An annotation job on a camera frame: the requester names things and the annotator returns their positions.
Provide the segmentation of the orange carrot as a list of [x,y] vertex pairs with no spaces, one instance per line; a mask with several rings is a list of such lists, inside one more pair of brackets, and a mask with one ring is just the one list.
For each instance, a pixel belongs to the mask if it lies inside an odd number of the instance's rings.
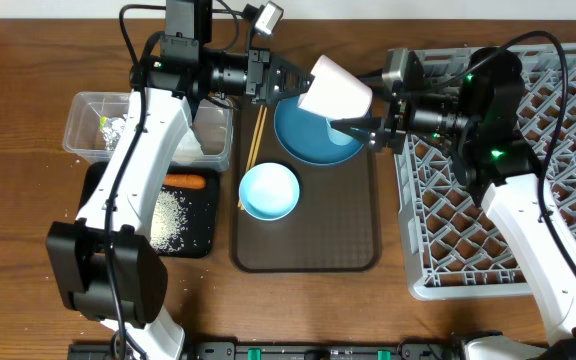
[[206,186],[206,179],[196,174],[168,174],[163,182],[164,186],[200,190]]

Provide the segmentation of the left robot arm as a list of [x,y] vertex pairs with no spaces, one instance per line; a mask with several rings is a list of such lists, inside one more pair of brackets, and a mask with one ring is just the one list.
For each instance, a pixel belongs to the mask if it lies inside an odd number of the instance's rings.
[[173,155],[201,101],[244,96],[273,105],[305,93],[307,71],[268,49],[215,49],[213,5],[169,1],[165,27],[131,50],[123,133],[71,223],[52,224],[46,248],[64,306],[113,330],[100,358],[178,359],[185,333],[164,305],[165,265],[149,242]]

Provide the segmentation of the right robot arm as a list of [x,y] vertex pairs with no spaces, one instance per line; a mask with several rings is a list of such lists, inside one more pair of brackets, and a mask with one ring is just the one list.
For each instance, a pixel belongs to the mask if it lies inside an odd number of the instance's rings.
[[546,347],[481,332],[456,338],[449,359],[576,359],[576,239],[547,183],[548,160],[516,126],[521,72],[509,45],[479,49],[455,76],[459,95],[450,98],[425,82],[414,52],[393,50],[381,76],[385,115],[332,124],[372,150],[401,152],[409,134],[445,146],[458,182],[500,231],[533,293]]

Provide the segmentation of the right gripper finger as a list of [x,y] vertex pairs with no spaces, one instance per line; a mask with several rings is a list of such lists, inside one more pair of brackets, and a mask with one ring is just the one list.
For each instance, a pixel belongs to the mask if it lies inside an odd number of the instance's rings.
[[386,88],[381,75],[368,74],[367,76],[359,77],[359,80],[370,88],[375,98],[380,100],[393,99],[392,92]]
[[382,145],[382,119],[379,117],[360,117],[333,120],[331,127],[348,135],[363,145]]

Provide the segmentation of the foil and yellow snack wrapper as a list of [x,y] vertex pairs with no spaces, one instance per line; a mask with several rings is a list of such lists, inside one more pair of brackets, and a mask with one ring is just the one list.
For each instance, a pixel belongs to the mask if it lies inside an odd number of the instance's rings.
[[124,117],[102,116],[99,122],[99,131],[107,151],[113,151],[121,138],[126,119]]

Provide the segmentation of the white napkin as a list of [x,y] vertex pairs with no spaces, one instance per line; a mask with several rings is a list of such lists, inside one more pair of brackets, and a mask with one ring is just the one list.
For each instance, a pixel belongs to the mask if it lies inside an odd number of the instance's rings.
[[172,157],[175,163],[192,163],[204,155],[201,144],[194,131],[189,129],[182,136]]

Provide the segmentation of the light blue bowl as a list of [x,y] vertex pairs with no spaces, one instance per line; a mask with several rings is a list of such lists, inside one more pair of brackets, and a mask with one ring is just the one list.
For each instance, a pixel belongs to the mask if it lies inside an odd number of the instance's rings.
[[238,195],[244,211],[250,216],[275,221],[295,209],[300,198],[300,184],[288,167],[262,163],[243,176]]

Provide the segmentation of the pile of white rice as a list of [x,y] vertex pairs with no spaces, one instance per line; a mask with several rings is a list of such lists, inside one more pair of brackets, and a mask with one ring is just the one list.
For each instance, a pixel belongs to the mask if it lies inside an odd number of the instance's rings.
[[152,219],[150,245],[159,254],[173,254],[184,249],[188,230],[188,206],[181,192],[162,190]]

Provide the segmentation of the pink plastic cup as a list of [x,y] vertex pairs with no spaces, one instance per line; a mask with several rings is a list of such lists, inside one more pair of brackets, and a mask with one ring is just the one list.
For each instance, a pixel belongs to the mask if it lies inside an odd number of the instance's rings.
[[308,91],[298,98],[299,109],[332,119],[359,118],[367,114],[373,92],[354,75],[325,55],[321,55],[311,75]]

